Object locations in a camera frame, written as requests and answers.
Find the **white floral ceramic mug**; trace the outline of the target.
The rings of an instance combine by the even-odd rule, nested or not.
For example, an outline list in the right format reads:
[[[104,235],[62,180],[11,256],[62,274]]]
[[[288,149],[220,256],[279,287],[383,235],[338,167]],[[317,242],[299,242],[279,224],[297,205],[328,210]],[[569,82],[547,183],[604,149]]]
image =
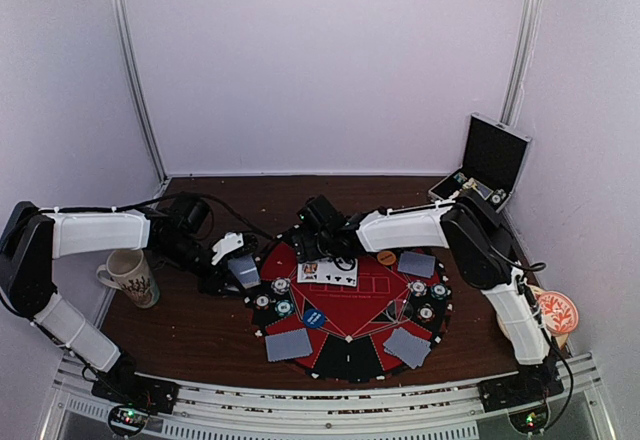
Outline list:
[[[159,287],[142,250],[115,250],[96,270],[103,285],[122,291],[135,306],[153,307],[160,299]]]

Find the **aluminium poker case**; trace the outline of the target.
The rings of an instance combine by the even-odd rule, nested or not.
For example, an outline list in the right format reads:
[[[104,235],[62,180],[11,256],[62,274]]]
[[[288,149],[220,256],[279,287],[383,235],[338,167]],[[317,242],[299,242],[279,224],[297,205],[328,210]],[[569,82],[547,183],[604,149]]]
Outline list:
[[[531,137],[481,115],[470,115],[461,165],[428,190],[434,200],[448,200],[461,190],[475,190],[501,212],[519,181]]]

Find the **dealt blue card seat ten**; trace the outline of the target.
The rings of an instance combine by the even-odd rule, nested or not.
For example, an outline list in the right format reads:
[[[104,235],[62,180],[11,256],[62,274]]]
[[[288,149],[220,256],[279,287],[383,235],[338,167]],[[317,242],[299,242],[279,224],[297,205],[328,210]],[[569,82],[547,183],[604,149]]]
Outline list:
[[[407,364],[419,364],[428,355],[430,346],[420,337],[403,328],[397,328],[384,342],[384,349]]]

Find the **dealt blue card seat two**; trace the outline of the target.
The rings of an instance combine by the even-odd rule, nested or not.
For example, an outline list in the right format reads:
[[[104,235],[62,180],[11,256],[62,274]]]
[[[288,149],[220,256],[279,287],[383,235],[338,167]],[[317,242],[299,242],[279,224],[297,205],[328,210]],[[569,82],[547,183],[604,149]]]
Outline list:
[[[265,338],[265,343],[269,362],[303,358],[313,352],[305,328],[269,335]]]

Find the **right aluminium frame post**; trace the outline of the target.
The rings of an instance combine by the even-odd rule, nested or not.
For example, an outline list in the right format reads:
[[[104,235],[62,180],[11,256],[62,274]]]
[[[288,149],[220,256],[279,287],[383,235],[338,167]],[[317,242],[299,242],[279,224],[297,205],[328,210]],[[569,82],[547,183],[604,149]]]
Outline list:
[[[500,122],[508,126],[517,122],[519,97],[535,41],[540,5],[541,0],[523,1],[516,50],[500,115]]]

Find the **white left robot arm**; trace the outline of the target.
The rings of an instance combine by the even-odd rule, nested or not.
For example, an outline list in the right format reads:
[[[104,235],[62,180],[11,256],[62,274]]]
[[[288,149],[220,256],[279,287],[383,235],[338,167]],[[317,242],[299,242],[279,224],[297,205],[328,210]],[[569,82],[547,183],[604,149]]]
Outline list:
[[[130,254],[138,265],[153,252],[196,276],[199,289],[221,294],[229,286],[246,290],[228,264],[244,258],[258,245],[260,231],[228,232],[211,247],[196,238],[210,206],[192,194],[176,194],[165,209],[142,202],[123,207],[40,208],[17,203],[1,235],[1,300],[14,315],[78,356],[97,383],[123,404],[145,394],[128,351],[92,326],[59,290],[57,278],[85,289],[95,284],[87,273],[68,272],[57,262],[65,256],[111,250]]]

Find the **left aluminium frame post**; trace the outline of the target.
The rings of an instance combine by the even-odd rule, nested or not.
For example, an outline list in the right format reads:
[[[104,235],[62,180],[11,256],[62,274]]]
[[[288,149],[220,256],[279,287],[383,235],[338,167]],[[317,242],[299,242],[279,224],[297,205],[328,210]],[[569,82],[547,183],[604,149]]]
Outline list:
[[[118,31],[129,92],[133,101],[136,119],[141,128],[144,144],[151,159],[155,175],[160,184],[167,181],[168,175],[161,158],[159,146],[148,113],[146,99],[136,62],[134,44],[127,17],[126,0],[111,0],[112,10]]]

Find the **blue cream chips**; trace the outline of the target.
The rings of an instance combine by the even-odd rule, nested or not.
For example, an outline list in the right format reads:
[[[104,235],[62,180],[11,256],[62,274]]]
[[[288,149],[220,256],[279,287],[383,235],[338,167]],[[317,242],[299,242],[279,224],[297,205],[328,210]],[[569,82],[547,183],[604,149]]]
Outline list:
[[[271,282],[271,289],[276,295],[285,295],[290,291],[291,280],[289,278],[276,278]]]

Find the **round red black poker mat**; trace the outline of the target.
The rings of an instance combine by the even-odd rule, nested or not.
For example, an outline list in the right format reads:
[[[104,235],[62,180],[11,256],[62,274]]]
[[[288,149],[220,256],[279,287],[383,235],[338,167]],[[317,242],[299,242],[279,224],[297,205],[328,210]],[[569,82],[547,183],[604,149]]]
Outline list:
[[[261,265],[261,283],[247,300],[252,310],[251,323],[256,337],[264,342],[269,335],[305,328],[308,332],[313,352],[303,358],[277,362],[290,363],[313,378],[342,380],[351,383],[385,379],[403,370],[411,369],[400,358],[384,349],[384,342],[397,328],[431,343],[431,352],[441,343],[453,312],[452,290],[444,265],[436,258],[435,273],[431,278],[422,278],[400,273],[397,270],[402,252],[413,251],[432,255],[427,248],[392,249],[397,261],[391,266],[381,265],[377,254],[365,254],[356,260],[344,262],[340,259],[316,260],[321,264],[334,264],[342,270],[358,268],[357,286],[335,286],[297,282],[298,261],[294,250],[279,241],[269,251]],[[271,282],[276,278],[289,278],[290,291],[276,295]],[[429,292],[422,297],[410,294],[408,284],[422,281]],[[444,284],[448,296],[436,300],[430,294],[430,287]],[[272,304],[267,310],[256,310],[253,300],[257,295],[267,294]],[[393,323],[384,314],[390,301],[407,299],[414,313],[410,320]],[[290,300],[295,312],[280,317],[274,310],[280,300]],[[431,322],[422,322],[417,316],[418,309],[430,304],[436,313]],[[303,324],[306,310],[319,309],[326,315],[326,323],[319,329],[309,329]]]

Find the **cream floral plate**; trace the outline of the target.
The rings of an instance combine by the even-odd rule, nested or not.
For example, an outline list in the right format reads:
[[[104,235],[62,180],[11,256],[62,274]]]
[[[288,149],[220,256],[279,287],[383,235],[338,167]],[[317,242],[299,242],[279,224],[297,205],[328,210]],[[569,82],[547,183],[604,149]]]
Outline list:
[[[499,327],[500,331],[502,332],[502,334],[507,339],[509,339],[510,338],[509,333],[508,333],[506,327],[504,326],[504,324],[502,322],[502,319],[501,319],[501,317],[499,315],[496,315],[496,321],[497,321],[498,327]],[[569,339],[569,334],[568,333],[566,333],[566,334],[553,333],[552,337],[556,340],[556,342],[558,344],[558,347],[561,350],[563,350],[565,348],[565,345],[566,345],[568,339]]]

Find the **king of clubs card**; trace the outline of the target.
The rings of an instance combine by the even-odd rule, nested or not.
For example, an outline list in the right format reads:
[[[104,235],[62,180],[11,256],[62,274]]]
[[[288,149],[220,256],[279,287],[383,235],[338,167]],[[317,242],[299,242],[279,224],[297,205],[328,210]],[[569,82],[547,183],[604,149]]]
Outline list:
[[[319,277],[318,271],[318,262],[299,263],[297,266],[297,282],[299,284],[317,282]]]

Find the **clear round dealer button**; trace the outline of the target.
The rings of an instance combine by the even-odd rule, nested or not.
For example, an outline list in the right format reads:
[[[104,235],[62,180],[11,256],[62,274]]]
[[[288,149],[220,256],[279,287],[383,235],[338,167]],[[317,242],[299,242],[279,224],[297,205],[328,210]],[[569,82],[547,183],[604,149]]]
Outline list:
[[[403,323],[413,316],[414,309],[407,299],[394,299],[384,310],[385,316],[393,323]]]

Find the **blue small blind button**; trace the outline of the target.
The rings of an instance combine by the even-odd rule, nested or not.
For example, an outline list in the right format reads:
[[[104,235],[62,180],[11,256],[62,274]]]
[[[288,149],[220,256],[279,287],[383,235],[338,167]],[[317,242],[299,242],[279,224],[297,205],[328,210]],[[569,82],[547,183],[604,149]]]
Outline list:
[[[304,312],[302,321],[306,328],[319,329],[326,323],[326,315],[319,309],[309,309]]]

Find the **orange big blind button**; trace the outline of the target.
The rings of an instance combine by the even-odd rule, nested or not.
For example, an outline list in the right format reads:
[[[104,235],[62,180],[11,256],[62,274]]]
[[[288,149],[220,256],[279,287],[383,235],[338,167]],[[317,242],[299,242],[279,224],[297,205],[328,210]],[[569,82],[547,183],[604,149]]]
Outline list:
[[[383,250],[377,253],[377,261],[384,266],[391,266],[396,263],[396,254],[391,250]]]

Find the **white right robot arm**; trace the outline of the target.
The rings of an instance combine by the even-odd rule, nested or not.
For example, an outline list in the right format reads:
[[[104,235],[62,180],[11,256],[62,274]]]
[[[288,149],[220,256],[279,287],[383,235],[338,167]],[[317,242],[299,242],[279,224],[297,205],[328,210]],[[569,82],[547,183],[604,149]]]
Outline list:
[[[297,213],[285,234],[299,262],[355,258],[414,247],[450,250],[462,279],[489,300],[509,334],[518,373],[509,389],[530,402],[557,377],[557,356],[525,267],[511,256],[511,237],[500,216],[478,193],[403,209],[379,208],[346,217],[323,195]]]

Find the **aluminium frame post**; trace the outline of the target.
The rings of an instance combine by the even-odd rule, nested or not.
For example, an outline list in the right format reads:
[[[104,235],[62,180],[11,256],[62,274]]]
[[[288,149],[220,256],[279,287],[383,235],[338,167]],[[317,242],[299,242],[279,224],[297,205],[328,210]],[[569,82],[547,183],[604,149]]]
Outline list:
[[[159,146],[148,113],[146,99],[136,62],[134,44],[127,17],[126,0],[111,0],[112,10],[118,31],[129,92],[133,101],[136,119],[141,128],[144,144],[151,159],[155,175],[160,184],[167,181],[168,175],[161,158]]]
[[[523,1],[516,50],[500,115],[500,122],[508,126],[517,122],[519,97],[535,41],[540,5],[541,0]]]

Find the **orange patterned small plate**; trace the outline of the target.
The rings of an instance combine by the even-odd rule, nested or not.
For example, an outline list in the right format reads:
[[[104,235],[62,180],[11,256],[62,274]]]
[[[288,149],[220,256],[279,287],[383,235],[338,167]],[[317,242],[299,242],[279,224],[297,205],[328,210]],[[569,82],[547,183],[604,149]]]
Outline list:
[[[556,336],[567,335],[579,325],[579,312],[575,304],[564,294],[543,291],[537,295],[545,325]]]

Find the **dealt blue card seat eight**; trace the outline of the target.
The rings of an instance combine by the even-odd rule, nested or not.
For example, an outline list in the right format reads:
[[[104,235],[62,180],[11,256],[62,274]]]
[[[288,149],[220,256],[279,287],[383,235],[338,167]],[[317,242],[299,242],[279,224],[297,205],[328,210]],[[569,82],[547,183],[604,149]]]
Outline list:
[[[402,252],[397,270],[407,275],[431,278],[435,273],[436,258],[432,255],[413,251]]]

